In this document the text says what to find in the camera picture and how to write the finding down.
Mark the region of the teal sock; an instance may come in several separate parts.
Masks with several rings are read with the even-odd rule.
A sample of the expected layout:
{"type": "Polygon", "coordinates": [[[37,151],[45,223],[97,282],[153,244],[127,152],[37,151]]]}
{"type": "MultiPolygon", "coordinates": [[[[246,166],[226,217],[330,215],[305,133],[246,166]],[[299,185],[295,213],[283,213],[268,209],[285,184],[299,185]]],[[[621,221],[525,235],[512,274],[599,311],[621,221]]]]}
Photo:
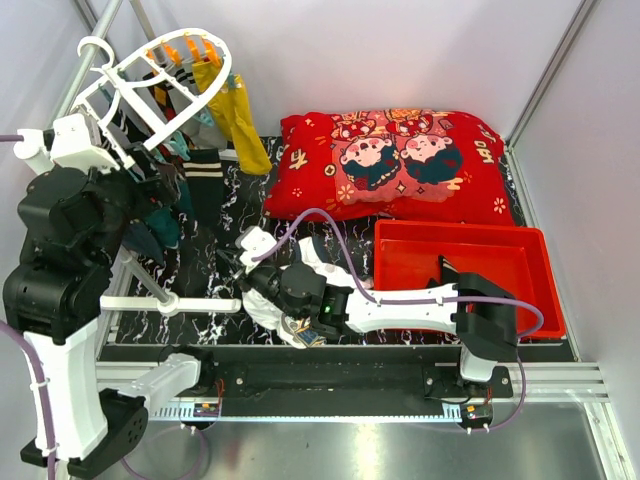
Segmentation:
{"type": "MultiPolygon", "coordinates": [[[[179,213],[183,213],[194,220],[195,213],[187,182],[180,181],[178,186],[180,197],[175,204],[175,208],[179,213]]],[[[164,248],[175,250],[180,246],[181,230],[178,221],[172,216],[171,207],[163,207],[153,212],[146,218],[145,222],[164,248]]]]}

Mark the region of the navy blue sock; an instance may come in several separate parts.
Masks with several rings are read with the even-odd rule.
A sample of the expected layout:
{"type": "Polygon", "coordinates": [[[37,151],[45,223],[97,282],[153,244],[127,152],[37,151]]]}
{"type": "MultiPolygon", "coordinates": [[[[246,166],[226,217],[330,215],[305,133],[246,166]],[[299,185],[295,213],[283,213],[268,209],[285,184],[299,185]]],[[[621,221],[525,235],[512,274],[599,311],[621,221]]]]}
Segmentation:
{"type": "Polygon", "coordinates": [[[139,220],[132,220],[126,227],[122,245],[161,267],[166,266],[164,250],[149,227],[139,220]]]}

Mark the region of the black striped sock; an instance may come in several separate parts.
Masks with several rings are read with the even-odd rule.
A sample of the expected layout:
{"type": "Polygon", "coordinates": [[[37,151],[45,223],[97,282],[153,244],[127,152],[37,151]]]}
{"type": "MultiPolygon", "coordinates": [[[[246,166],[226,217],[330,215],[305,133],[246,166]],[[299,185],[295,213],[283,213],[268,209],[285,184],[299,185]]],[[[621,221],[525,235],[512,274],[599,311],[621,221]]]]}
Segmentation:
{"type": "Polygon", "coordinates": [[[209,229],[220,220],[224,201],[224,169],[217,149],[194,150],[182,163],[195,220],[209,229]]]}
{"type": "Polygon", "coordinates": [[[430,278],[426,284],[427,289],[444,285],[455,285],[457,290],[468,290],[470,277],[466,272],[459,271],[444,255],[437,259],[438,276],[430,278]]]}

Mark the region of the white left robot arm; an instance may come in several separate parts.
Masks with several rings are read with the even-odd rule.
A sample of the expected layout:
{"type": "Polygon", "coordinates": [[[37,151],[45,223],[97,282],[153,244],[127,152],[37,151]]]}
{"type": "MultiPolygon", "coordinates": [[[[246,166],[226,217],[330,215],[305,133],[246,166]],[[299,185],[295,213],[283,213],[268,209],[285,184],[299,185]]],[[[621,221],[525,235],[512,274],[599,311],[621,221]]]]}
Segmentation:
{"type": "Polygon", "coordinates": [[[215,386],[204,355],[179,348],[130,385],[99,388],[94,340],[100,299],[127,226],[176,199],[176,188],[141,145],[131,167],[56,166],[28,185],[17,212],[27,234],[3,287],[8,331],[28,359],[36,437],[24,462],[92,479],[132,452],[150,415],[189,390],[215,386]]]}

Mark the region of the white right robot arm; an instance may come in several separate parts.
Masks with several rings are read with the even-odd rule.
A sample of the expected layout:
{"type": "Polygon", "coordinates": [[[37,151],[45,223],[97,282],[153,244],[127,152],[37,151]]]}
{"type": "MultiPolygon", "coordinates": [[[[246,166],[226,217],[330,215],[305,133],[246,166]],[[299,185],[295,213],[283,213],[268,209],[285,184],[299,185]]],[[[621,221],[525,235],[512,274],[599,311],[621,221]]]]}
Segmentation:
{"type": "Polygon", "coordinates": [[[462,344],[455,387],[470,397],[488,387],[498,363],[517,357],[513,298],[480,275],[458,273],[422,290],[374,291],[325,262],[306,240],[288,265],[268,259],[252,264],[240,250],[219,255],[234,268],[251,319],[295,348],[376,330],[448,333],[462,344]]]}

